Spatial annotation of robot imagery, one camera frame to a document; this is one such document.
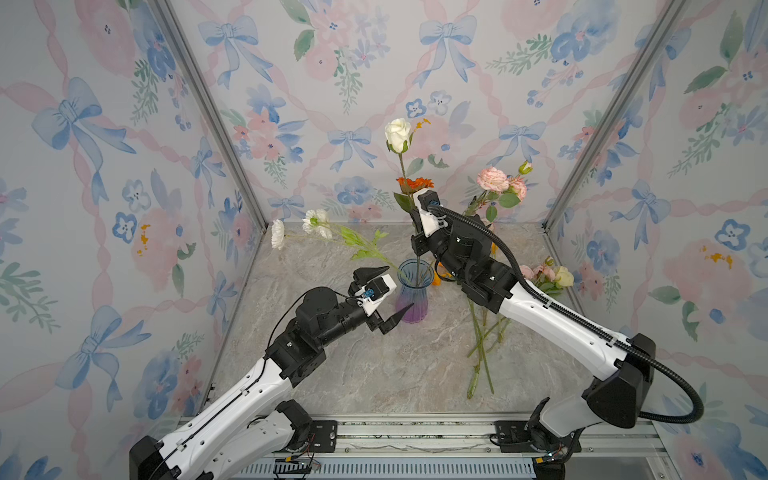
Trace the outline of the orange-red gerbera flower stem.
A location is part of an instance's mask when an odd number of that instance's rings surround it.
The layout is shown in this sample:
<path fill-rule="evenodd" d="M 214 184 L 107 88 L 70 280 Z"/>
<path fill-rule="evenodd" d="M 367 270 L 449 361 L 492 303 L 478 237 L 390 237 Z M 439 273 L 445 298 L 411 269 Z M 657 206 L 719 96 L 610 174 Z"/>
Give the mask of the orange-red gerbera flower stem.
<path fill-rule="evenodd" d="M 394 199 L 399 207 L 410 217 L 414 229 L 414 236 L 418 236 L 423 231 L 423 228 L 418 213 L 415 194 L 423 189 L 432 189 L 434 183 L 430 179 L 423 177 L 410 179 L 405 176 L 398 177 L 397 182 L 399 190 L 393 193 Z"/>

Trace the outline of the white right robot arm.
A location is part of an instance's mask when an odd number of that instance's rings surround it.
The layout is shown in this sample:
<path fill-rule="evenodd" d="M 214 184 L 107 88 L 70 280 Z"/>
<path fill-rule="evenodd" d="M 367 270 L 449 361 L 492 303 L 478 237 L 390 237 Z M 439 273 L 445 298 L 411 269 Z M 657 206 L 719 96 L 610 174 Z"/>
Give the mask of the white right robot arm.
<path fill-rule="evenodd" d="M 642 405 L 652 384 L 654 343 L 610 332 L 563 306 L 534 287 L 520 267 L 490 255 L 492 238 L 468 218 L 439 222 L 424 218 L 412 238 L 417 254 L 430 252 L 453 276 L 471 305 L 515 320 L 549 340 L 581 363 L 592 375 L 580 393 L 542 400 L 524 433 L 538 450 L 606 423 L 631 429 L 642 418 Z"/>

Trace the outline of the pink carnation flower spray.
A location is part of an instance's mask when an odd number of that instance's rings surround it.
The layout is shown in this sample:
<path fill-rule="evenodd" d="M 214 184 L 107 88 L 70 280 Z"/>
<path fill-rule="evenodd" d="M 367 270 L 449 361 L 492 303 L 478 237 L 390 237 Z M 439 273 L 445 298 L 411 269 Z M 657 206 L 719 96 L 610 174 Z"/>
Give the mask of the pink carnation flower spray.
<path fill-rule="evenodd" d="M 463 215 L 480 215 L 487 224 L 495 223 L 503 210 L 511 210 L 526 199 L 529 190 L 526 177 L 532 171 L 533 166 L 528 161 L 519 166 L 515 175 L 496 167 L 483 169 L 474 180 L 479 192 L 471 198 Z"/>

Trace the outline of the white lisianthus flower stem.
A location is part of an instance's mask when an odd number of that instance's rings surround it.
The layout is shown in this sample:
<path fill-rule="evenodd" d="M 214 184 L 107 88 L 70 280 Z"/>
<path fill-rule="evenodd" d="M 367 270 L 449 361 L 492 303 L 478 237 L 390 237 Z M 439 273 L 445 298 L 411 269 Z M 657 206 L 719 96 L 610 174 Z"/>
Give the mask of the white lisianthus flower stem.
<path fill-rule="evenodd" d="M 274 220 L 269 228 L 270 244 L 274 250 L 283 250 L 290 242 L 315 242 L 323 245 L 339 245 L 353 250 L 352 260 L 375 259 L 396 269 L 395 263 L 380 249 L 379 243 L 388 236 L 377 229 L 371 238 L 350 227 L 334 223 L 323 209 L 310 209 L 302 219 L 300 230 L 289 230 L 283 220 Z"/>

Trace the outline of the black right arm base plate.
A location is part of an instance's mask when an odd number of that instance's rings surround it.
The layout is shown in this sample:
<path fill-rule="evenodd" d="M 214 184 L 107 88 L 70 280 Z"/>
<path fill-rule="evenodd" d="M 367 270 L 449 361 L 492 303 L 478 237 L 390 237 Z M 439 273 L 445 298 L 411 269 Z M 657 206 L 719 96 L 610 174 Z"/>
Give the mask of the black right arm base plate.
<path fill-rule="evenodd" d="M 489 441 L 502 453 L 537 453 L 527 424 L 522 420 L 499 420 L 494 423 L 494 432 Z"/>

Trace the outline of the blue purple glass vase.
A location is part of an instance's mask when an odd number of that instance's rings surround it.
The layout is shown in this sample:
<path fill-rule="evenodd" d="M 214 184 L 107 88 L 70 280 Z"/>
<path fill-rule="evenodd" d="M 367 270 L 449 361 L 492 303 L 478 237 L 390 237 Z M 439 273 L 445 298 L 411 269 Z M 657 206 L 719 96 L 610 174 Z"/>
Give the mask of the blue purple glass vase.
<path fill-rule="evenodd" d="M 405 260 L 397 272 L 400 282 L 396 309 L 408 307 L 402 318 L 403 323 L 417 324 L 428 315 L 428 288 L 434 280 L 434 271 L 430 264 L 420 258 Z"/>

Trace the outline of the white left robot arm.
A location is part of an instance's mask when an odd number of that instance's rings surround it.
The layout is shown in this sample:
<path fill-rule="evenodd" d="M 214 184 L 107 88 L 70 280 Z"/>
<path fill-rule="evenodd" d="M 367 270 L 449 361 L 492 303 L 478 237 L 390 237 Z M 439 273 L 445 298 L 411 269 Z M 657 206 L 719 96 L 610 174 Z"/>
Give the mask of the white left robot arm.
<path fill-rule="evenodd" d="M 383 318 L 378 308 L 396 289 L 387 267 L 365 267 L 345 294 L 324 286 L 301 294 L 238 383 L 191 421 L 130 449 L 130 478 L 229 479 L 264 456 L 309 447 L 312 418 L 293 390 L 325 361 L 327 345 L 362 325 L 393 330 L 405 312 Z"/>

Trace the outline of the white rose flower stem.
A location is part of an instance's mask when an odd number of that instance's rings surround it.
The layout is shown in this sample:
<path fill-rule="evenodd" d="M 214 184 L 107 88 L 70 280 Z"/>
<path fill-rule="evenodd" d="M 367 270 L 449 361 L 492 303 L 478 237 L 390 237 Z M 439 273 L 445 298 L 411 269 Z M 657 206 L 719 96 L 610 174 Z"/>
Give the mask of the white rose flower stem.
<path fill-rule="evenodd" d="M 405 118 L 397 118 L 390 121 L 385 127 L 385 143 L 387 150 L 398 157 L 400 176 L 408 175 L 405 169 L 404 155 L 409 149 L 409 141 L 412 139 L 412 126 Z"/>

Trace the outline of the orange ranunculus flower spray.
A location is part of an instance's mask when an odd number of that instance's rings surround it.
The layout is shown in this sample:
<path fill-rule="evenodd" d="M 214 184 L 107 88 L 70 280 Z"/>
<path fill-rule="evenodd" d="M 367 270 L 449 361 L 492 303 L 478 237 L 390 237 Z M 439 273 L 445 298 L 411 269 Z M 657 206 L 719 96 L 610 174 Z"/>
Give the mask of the orange ranunculus flower spray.
<path fill-rule="evenodd" d="M 467 298 L 458 279 L 438 260 L 431 262 L 434 275 L 430 293 L 430 332 L 434 334 L 445 381 L 456 386 L 459 396 L 471 400 L 484 384 L 495 392 L 489 355 L 490 340 L 504 322 Z"/>

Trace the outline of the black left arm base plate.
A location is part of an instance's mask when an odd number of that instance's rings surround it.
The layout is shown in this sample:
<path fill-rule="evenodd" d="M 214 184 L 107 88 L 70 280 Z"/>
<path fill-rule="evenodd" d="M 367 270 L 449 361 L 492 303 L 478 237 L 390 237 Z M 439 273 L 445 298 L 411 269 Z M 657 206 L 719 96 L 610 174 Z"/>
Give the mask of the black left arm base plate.
<path fill-rule="evenodd" d="M 295 432 L 295 436 L 285 447 L 292 454 L 299 453 L 334 453 L 338 440 L 336 420 L 312 420 Z"/>

